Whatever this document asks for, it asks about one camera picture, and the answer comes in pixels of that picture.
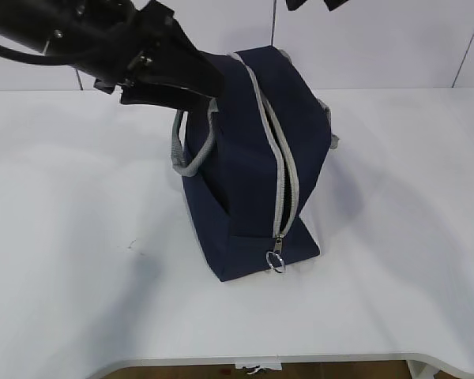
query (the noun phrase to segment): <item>bag handle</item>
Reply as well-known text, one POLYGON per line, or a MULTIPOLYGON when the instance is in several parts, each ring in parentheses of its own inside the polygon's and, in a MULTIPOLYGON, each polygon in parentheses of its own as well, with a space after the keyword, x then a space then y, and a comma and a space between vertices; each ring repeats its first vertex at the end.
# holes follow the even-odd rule
POLYGON ((211 99, 209 102, 209 108, 207 110, 207 119, 209 121, 209 134, 207 135, 207 140, 205 140, 197 156, 195 156, 189 164, 186 163, 184 158, 182 143, 179 138, 179 131, 181 130, 184 111, 177 111, 174 119, 174 125, 172 126, 171 160, 172 167, 181 176, 186 176, 189 178, 194 177, 198 173, 200 166, 209 156, 209 153, 213 150, 214 144, 216 143, 213 114, 217 111, 218 104, 216 99, 211 99))

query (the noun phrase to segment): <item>white tabletop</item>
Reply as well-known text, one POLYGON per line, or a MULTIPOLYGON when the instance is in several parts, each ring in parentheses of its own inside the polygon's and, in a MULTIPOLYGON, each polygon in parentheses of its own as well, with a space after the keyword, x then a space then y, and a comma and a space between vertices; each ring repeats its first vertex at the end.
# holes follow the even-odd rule
POLYGON ((0 379, 417 359, 474 377, 474 89, 318 92, 323 256, 220 283, 169 167, 173 112, 0 92, 0 379))

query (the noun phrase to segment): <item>insulated lunch bag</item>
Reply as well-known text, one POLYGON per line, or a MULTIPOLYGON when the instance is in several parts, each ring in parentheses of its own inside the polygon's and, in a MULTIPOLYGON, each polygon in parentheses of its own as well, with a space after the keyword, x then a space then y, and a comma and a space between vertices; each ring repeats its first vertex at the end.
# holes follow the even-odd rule
POLYGON ((205 258, 221 281, 319 255, 299 214, 333 143, 329 112, 274 47, 207 55, 225 77, 218 99, 183 113, 172 133, 205 258))

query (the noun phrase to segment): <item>zipper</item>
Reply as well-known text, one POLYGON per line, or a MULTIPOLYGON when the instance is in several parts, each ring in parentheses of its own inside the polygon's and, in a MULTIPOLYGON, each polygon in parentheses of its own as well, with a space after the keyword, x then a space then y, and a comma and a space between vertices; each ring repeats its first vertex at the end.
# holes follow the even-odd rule
POLYGON ((288 141, 284 135, 283 129, 281 128, 279 119, 277 118, 276 112, 272 108, 272 105, 261 91, 258 79, 254 75, 253 70, 246 65, 242 58, 238 54, 230 54, 230 56, 240 61, 247 69, 250 75, 251 82, 254 87, 254 93, 257 98, 258 110, 261 117, 261 123, 264 126, 265 135, 267 141, 276 158, 277 163, 277 184, 276 184, 276 207, 274 210, 274 223, 273 223, 273 239, 274 248, 272 251, 268 251, 265 255, 267 263, 270 268, 275 272, 284 273, 286 266, 284 264, 281 254, 283 252, 283 240, 290 231, 295 215, 299 208, 299 176, 293 159, 292 151, 288 146, 288 141), (289 213, 286 218, 284 226, 282 224, 283 214, 285 209, 285 198, 287 190, 287 180, 289 183, 289 213), (280 267, 276 267, 273 264, 273 258, 279 263, 280 267))

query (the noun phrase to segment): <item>robotic arm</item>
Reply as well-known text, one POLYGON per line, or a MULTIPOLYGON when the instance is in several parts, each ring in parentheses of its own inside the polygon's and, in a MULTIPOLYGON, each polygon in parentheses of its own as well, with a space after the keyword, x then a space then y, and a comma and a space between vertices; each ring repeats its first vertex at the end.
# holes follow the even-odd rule
MULTIPOLYGON (((330 10, 347 0, 325 0, 330 10)), ((287 0, 290 10, 306 0, 287 0)), ((190 42, 174 12, 156 0, 0 0, 0 35, 42 55, 0 46, 0 56, 40 66, 72 66, 95 87, 122 88, 121 103, 189 110, 223 91, 222 75, 190 42)))

